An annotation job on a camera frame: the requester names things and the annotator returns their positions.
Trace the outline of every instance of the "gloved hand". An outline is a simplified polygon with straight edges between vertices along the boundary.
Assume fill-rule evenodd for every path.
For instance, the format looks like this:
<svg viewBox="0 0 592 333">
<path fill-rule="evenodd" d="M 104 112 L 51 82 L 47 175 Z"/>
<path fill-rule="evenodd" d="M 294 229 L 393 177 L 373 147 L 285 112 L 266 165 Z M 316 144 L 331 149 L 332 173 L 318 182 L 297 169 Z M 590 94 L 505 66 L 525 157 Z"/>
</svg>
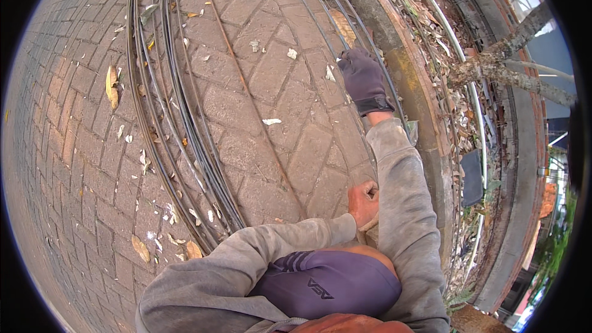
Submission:
<svg viewBox="0 0 592 333">
<path fill-rule="evenodd" d="M 361 117 L 368 112 L 395 111 L 384 92 L 384 74 L 380 64 L 364 48 L 341 53 L 337 66 L 343 73 L 345 89 L 353 99 Z"/>
</svg>

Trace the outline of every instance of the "sidewalk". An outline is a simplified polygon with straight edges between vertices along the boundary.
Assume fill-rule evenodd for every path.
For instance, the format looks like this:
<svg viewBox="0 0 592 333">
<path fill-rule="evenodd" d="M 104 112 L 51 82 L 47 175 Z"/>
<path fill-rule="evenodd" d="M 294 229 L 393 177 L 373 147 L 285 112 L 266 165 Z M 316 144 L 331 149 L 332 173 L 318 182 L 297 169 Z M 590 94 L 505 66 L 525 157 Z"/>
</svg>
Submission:
<svg viewBox="0 0 592 333">
<path fill-rule="evenodd" d="M 185 37 L 232 192 L 249 225 L 297 222 L 296 203 L 282 188 L 207 1 L 179 0 L 178 10 L 204 10 L 202 17 L 187 19 Z M 341 50 L 320 4 L 307 2 Z M 9 203 L 22 202 L 15 193 L 23 191 L 30 215 L 17 216 L 11 207 L 12 221 L 24 218 L 19 227 L 28 230 L 17 231 L 17 239 L 27 237 L 43 249 L 41 256 L 52 267 L 32 273 L 53 273 L 60 289 L 54 295 L 63 293 L 69 302 L 56 302 L 55 308 L 63 316 L 79 314 L 97 331 L 134 331 L 145 286 L 168 264 L 181 262 L 166 233 L 189 239 L 182 223 L 163 220 L 170 200 L 157 176 L 142 174 L 139 157 L 145 147 L 130 89 L 115 111 L 105 95 L 108 66 L 127 70 L 125 32 L 114 32 L 125 24 L 125 3 L 42 1 L 12 71 L 11 112 L 2 137 L 3 165 L 19 168 L 13 171 L 16 180 L 5 181 Z M 327 64 L 335 61 L 314 21 L 300 0 L 214 4 L 260 115 L 282 121 L 266 129 L 302 206 L 309 217 L 340 216 L 347 211 L 346 188 L 374 174 L 353 106 L 339 91 L 338 70 L 333 71 L 337 83 L 324 77 Z M 260 41 L 258 52 L 249 45 L 253 40 Z M 287 57 L 288 48 L 298 52 L 296 60 Z M 131 144 L 124 141 L 128 134 L 134 137 Z M 154 254 L 151 233 L 165 235 L 158 265 L 144 263 L 130 241 L 137 235 Z M 66 320 L 76 326 L 75 319 Z"/>
</svg>

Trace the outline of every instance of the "brick paving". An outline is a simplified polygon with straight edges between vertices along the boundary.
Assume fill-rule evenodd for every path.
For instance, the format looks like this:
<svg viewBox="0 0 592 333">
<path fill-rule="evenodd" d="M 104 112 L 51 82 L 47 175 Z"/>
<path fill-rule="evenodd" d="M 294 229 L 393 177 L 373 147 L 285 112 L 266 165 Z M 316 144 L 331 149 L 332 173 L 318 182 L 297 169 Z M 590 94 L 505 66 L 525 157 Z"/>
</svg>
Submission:
<svg viewBox="0 0 592 333">
<path fill-rule="evenodd" d="M 188 18 L 184 30 L 191 71 L 232 192 L 249 225 L 277 224 L 276 218 L 297 222 L 294 200 L 282 188 L 206 1 L 179 0 L 178 10 L 205 10 L 203 17 Z M 307 1 L 335 49 L 341 49 L 322 8 Z M 327 64 L 335 62 L 314 21 L 300 0 L 214 3 L 259 113 L 282 120 L 266 129 L 307 214 L 343 214 L 346 188 L 374 174 L 356 129 L 359 119 L 339 91 L 339 72 L 334 70 L 337 83 L 324 78 Z M 14 136 L 3 137 L 19 147 L 3 159 L 8 154 L 21 169 L 32 231 L 44 242 L 49 272 L 71 302 L 68 308 L 76 308 L 93 329 L 107 332 L 133 331 L 145 286 L 168 263 L 180 262 L 174 246 L 163 241 L 160 263 L 144 263 L 132 248 L 132 234 L 151 253 L 155 244 L 147 240 L 149 232 L 188 239 L 182 224 L 162 219 L 170 200 L 157 176 L 142 174 L 139 156 L 145 147 L 129 88 L 115 111 L 105 95 L 108 65 L 127 69 L 124 32 L 114 33 L 124 16 L 125 0 L 44 0 L 12 73 L 10 87 L 18 89 L 10 117 Z M 252 52 L 249 42 L 255 39 L 265 53 Z M 287 57 L 288 48 L 298 52 L 296 60 Z M 203 56 L 210 59 L 200 61 Z M 134 136 L 132 144 L 124 141 L 127 134 Z M 179 169 L 181 176 L 189 175 L 187 168 Z"/>
</svg>

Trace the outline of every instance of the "white pipe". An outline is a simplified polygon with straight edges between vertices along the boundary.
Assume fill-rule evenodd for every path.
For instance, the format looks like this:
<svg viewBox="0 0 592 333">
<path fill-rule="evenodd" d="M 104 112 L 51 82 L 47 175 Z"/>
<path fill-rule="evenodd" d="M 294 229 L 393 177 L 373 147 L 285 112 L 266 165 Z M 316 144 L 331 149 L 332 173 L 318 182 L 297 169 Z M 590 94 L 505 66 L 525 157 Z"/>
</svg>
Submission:
<svg viewBox="0 0 592 333">
<path fill-rule="evenodd" d="M 560 137 L 558 137 L 557 139 L 555 139 L 554 141 L 552 141 L 551 143 L 549 143 L 549 146 L 553 146 L 553 144 L 557 143 L 558 141 L 560 141 L 564 137 L 567 137 L 567 131 L 564 132 L 563 135 L 561 135 Z"/>
<path fill-rule="evenodd" d="M 461 44 L 458 42 L 458 39 L 456 39 L 456 35 L 452 30 L 452 27 L 448 23 L 448 20 L 444 16 L 444 13 L 442 13 L 440 6 L 436 3 L 435 0 L 428 1 L 432 4 L 434 9 L 438 13 L 438 17 L 440 17 L 440 22 L 444 25 L 444 30 L 446 30 L 446 33 L 450 39 L 450 42 L 454 46 L 454 50 L 456 51 L 458 58 L 460 58 L 461 62 L 466 61 L 467 59 L 465 58 L 465 54 L 463 53 Z M 479 136 L 481 137 L 481 164 L 483 168 L 483 176 L 481 177 L 481 181 L 483 182 L 483 189 L 487 189 L 487 147 L 485 146 L 485 128 L 483 126 L 483 114 L 481 113 L 481 103 L 479 103 L 479 94 L 477 93 L 477 87 L 475 86 L 475 83 L 472 81 L 470 82 L 469 86 L 469 90 L 471 92 L 471 99 L 473 100 L 473 104 L 475 107 L 475 114 L 477 115 L 477 122 L 479 125 Z"/>
</svg>

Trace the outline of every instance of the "tree branch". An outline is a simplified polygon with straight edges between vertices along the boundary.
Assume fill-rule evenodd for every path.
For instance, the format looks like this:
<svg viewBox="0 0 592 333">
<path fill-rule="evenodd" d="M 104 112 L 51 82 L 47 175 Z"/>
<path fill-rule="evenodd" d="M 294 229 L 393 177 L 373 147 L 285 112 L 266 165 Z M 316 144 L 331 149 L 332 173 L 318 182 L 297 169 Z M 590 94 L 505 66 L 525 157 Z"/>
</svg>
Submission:
<svg viewBox="0 0 592 333">
<path fill-rule="evenodd" d="M 483 77 L 490 78 L 501 84 L 519 87 L 527 92 L 540 94 L 559 105 L 571 107 L 575 103 L 576 95 L 566 92 L 549 83 L 536 78 L 508 70 L 502 64 L 488 64 L 481 66 Z"/>
<path fill-rule="evenodd" d="M 472 74 L 472 69 L 478 65 L 493 64 L 508 59 L 512 54 L 524 48 L 552 18 L 553 14 L 551 14 L 547 3 L 543 2 L 539 4 L 524 18 L 514 33 L 509 34 L 477 56 L 459 64 L 452 72 L 458 76 L 468 76 Z M 463 84 L 473 80 L 464 80 Z"/>
</svg>

